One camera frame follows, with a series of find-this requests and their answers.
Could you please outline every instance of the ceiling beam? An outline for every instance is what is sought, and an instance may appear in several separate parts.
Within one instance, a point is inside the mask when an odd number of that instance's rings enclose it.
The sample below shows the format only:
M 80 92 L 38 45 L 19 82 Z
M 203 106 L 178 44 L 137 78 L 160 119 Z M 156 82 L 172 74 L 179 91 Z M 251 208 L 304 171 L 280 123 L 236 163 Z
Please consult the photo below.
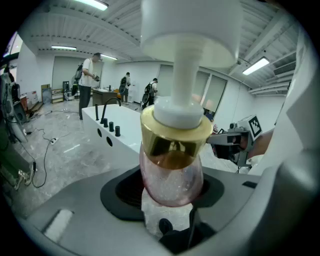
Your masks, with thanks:
M 17 33 L 19 34 L 20 38 L 22 39 L 23 43 L 29 48 L 29 50 L 34 54 L 38 54 L 38 47 L 29 41 L 29 30 L 31 19 L 28 17 L 23 24 L 19 27 Z
M 282 86 L 282 87 L 277 87 L 277 88 L 270 88 L 270 89 L 265 89 L 265 90 L 258 90 L 254 91 L 251 94 L 263 94 L 263 93 L 269 93 L 269 92 L 278 92 L 278 91 L 287 91 L 288 86 Z
M 151 58 L 151 57 L 133 57 L 132 58 L 132 62 L 152 62 L 152 61 L 156 61 L 156 59 Z M 120 63 L 127 63 L 129 61 L 126 61 L 124 59 L 118 59 L 115 61 L 116 64 L 120 64 Z
M 274 83 L 274 84 L 266 85 L 266 86 L 263 86 L 263 87 L 259 87 L 259 88 L 256 88 L 256 89 L 252 89 L 252 90 L 249 90 L 248 92 L 249 93 L 254 93 L 254 92 L 263 91 L 263 90 L 266 90 L 266 89 L 277 88 L 277 87 L 287 87 L 288 88 L 289 84 L 290 84 L 289 82 L 279 82 L 279 83 Z
M 61 56 L 61 57 L 73 57 L 73 58 L 82 58 L 87 59 L 91 57 L 91 54 L 84 53 L 84 52 L 78 52 L 78 51 L 68 51 L 68 50 L 58 50 L 58 49 L 52 49 L 52 50 L 39 50 L 38 54 L 51 54 L 54 56 Z
M 256 94 L 256 97 L 274 97 L 274 96 L 281 96 L 281 97 L 286 97 L 287 94 L 276 94 L 276 93 L 272 93 L 272 94 Z
M 120 57 L 127 61 L 132 61 L 132 58 L 129 55 L 124 54 L 120 51 L 110 49 L 107 46 L 102 46 L 93 42 L 87 42 L 79 39 L 57 37 L 57 36 L 33 36 L 33 37 L 29 37 L 29 42 L 33 42 L 33 43 L 45 42 L 45 43 L 52 43 L 52 44 L 58 44 L 58 45 L 70 44 L 65 46 L 73 46 L 73 47 L 83 46 L 83 47 L 95 49 L 96 52 L 101 52 L 102 54 L 106 54 L 106 55 L 109 54 L 111 56 L 114 55 L 112 57 Z
M 120 28 L 100 19 L 94 16 L 91 16 L 89 14 L 83 13 L 81 11 L 72 10 L 68 8 L 63 7 L 55 7 L 51 6 L 49 12 L 39 11 L 36 12 L 34 15 L 56 15 L 56 16 L 62 16 L 62 17 L 68 17 L 71 19 L 79 20 L 82 22 L 86 22 L 89 24 L 92 24 L 94 26 L 97 26 L 107 32 L 113 32 L 116 35 L 122 37 L 124 40 L 134 44 L 137 47 L 140 47 L 140 42 L 133 38 L 128 33 L 124 32 Z
M 249 61 L 249 59 L 255 55 L 272 37 L 274 37 L 280 29 L 289 21 L 290 17 L 282 10 L 278 10 L 266 28 L 262 31 L 259 37 L 253 42 L 249 49 L 244 54 L 243 59 Z M 230 69 L 228 75 L 232 75 L 242 65 L 235 64 Z
M 289 56 L 292 55 L 292 54 L 295 54 L 296 52 L 297 52 L 297 50 L 290 51 L 290 52 L 288 52 L 287 54 L 282 55 L 281 57 L 275 59 L 274 61 L 270 62 L 269 64 L 267 64 L 267 65 L 265 65 L 265 66 L 273 65 L 273 64 L 275 64 L 276 62 L 281 61 L 282 59 L 284 59 L 284 58 L 286 58 L 286 57 L 289 57 Z
M 257 19 L 260 19 L 265 23 L 268 23 L 270 21 L 270 15 L 266 15 L 264 12 L 259 11 L 256 8 L 252 8 L 251 6 L 249 6 L 244 2 L 242 2 L 241 5 L 242 5 L 243 12 L 248 13 Z

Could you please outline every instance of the black cable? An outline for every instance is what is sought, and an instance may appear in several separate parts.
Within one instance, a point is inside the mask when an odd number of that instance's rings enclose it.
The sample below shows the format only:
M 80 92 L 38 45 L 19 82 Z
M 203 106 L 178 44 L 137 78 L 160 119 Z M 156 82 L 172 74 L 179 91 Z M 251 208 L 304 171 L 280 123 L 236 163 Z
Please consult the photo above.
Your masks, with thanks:
M 36 174 L 36 170 L 35 170 L 35 169 L 33 170 L 33 176 L 32 176 L 32 178 L 31 178 L 32 185 L 33 185 L 36 189 L 39 189 L 39 188 L 41 188 L 41 187 L 46 183 L 46 181 L 47 181 L 46 156 L 47 156 L 47 152 L 48 152 L 49 145 L 50 145 L 51 141 L 52 141 L 54 138 L 52 138 L 52 139 L 45 138 L 44 135 L 45 135 L 46 133 L 45 133 L 45 129 L 43 129 L 43 128 L 42 128 L 42 129 L 35 128 L 35 129 L 32 131 L 32 133 L 33 133 L 35 130 L 42 131 L 42 132 L 43 132 L 42 138 L 45 139 L 45 140 L 47 140 L 47 141 L 49 141 L 48 145 L 46 146 L 46 150 L 45 150 L 45 153 L 44 153 L 44 159 L 43 159 L 44 181 L 43 181 L 43 183 L 42 183 L 41 185 L 39 185 L 39 186 L 35 185 L 35 183 L 34 183 L 34 177 L 35 177 L 35 174 Z M 61 136 L 60 138 L 66 137 L 66 136 L 68 136 L 69 134 L 70 134 L 70 132 L 69 132 L 68 134 L 66 134 L 66 135 Z M 18 141 L 19 141 L 19 143 L 21 144 L 21 146 L 23 147 L 23 149 L 25 150 L 25 152 L 27 152 L 27 154 L 33 159 L 34 163 L 36 163 L 36 160 L 34 159 L 34 157 L 29 154 L 29 152 L 26 150 L 26 148 L 22 145 L 21 141 L 20 141 L 19 139 L 18 139 Z
M 45 150 L 45 153 L 44 153 L 44 159 L 43 159 L 43 166 L 44 166 L 44 181 L 41 185 L 39 186 L 36 186 L 35 183 L 34 183 L 34 177 L 35 177 L 35 174 L 36 174 L 36 171 L 33 172 L 33 176 L 32 176 L 32 185 L 36 188 L 36 189 L 39 189 L 41 188 L 44 184 L 46 184 L 46 181 L 47 181 L 47 170 L 46 170 L 46 156 L 47 156 L 47 152 L 48 152 L 48 148 L 49 148 L 49 145 L 51 143 L 53 139 L 49 139 L 49 143 L 48 145 L 46 146 L 46 150 Z
M 75 111 L 51 110 L 50 112 L 48 112 L 48 113 L 44 113 L 43 115 L 49 115 L 49 114 L 51 114 L 51 113 L 53 113 L 53 112 L 61 112 L 61 113 L 77 113 L 77 114 L 79 114 L 79 112 L 75 112 Z

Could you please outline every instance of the white wall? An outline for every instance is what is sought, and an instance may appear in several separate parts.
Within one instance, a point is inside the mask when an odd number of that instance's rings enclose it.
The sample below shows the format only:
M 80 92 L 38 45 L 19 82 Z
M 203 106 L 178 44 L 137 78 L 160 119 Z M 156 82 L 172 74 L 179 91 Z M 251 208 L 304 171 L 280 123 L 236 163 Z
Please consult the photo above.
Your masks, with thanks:
M 226 83 L 219 107 L 213 117 L 213 123 L 228 130 L 230 123 L 240 121 L 252 113 L 254 96 L 248 92 L 248 87 L 230 78 Z
M 166 61 L 140 61 L 119 64 L 105 61 L 101 75 L 101 85 L 103 87 L 111 85 L 116 89 L 120 85 L 121 78 L 127 72 L 130 72 L 131 83 L 136 85 L 136 94 L 133 99 L 135 102 L 140 102 L 147 84 L 153 78 L 158 77 L 161 64 L 172 65 L 172 63 Z M 217 124 L 219 129 L 227 130 L 230 123 L 254 114 L 252 110 L 255 98 L 248 93 L 246 85 L 240 85 L 239 81 L 208 68 L 200 67 L 199 70 L 227 81 L 221 102 L 213 118 L 214 124 Z
M 53 64 L 52 89 L 63 88 L 64 81 L 69 81 L 69 87 L 72 88 L 72 78 L 84 61 L 84 58 L 56 56 Z
M 105 62 L 101 75 L 101 85 L 107 87 L 111 85 L 115 89 L 119 88 L 120 80 L 127 72 L 130 73 L 131 84 L 130 90 L 134 90 L 133 100 L 140 102 L 145 93 L 145 87 L 154 78 L 158 77 L 160 63 L 155 61 L 130 62 L 114 64 Z
M 23 43 L 18 57 L 16 82 L 20 85 L 20 93 L 36 91 L 41 99 L 41 85 L 52 83 L 54 55 L 43 54 L 35 56 Z
M 258 117 L 262 132 L 267 132 L 275 127 L 280 110 L 286 97 L 260 96 L 254 99 L 253 111 Z

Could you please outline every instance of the human hand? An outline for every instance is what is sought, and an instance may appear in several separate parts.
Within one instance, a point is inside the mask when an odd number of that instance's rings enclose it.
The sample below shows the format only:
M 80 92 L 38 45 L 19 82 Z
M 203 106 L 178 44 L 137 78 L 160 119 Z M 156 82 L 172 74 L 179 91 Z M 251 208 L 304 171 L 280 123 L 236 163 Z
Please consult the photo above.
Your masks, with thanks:
M 236 140 L 237 138 L 234 137 L 232 139 L 232 143 L 236 143 Z M 248 146 L 248 136 L 247 135 L 242 135 L 241 136 L 241 139 L 240 139 L 240 143 L 239 143 L 239 147 L 242 149 L 242 150 L 245 150 Z

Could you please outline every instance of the gray floor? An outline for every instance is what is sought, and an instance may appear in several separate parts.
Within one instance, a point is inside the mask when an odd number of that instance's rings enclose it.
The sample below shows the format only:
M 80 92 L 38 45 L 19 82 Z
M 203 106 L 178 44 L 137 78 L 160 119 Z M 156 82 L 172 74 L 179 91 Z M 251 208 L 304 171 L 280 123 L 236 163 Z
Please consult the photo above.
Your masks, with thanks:
M 27 217 L 33 210 L 55 195 L 65 186 L 93 175 L 107 172 L 118 166 L 111 166 L 104 160 L 103 154 L 91 144 L 84 132 L 83 121 L 79 120 L 79 100 L 64 101 L 55 104 L 45 104 L 30 122 L 23 126 L 27 132 L 28 143 L 25 149 L 35 158 L 37 173 L 34 176 L 36 186 L 43 183 L 45 178 L 44 157 L 48 140 L 59 138 L 54 145 L 49 145 L 45 157 L 47 171 L 46 183 L 41 188 L 21 184 L 18 191 L 5 184 L 3 191 L 9 198 L 13 212 L 19 216 Z M 135 103 L 125 105 L 132 110 L 140 111 L 140 106 Z M 32 158 L 25 152 L 19 143 L 14 145 L 16 150 L 30 163 Z

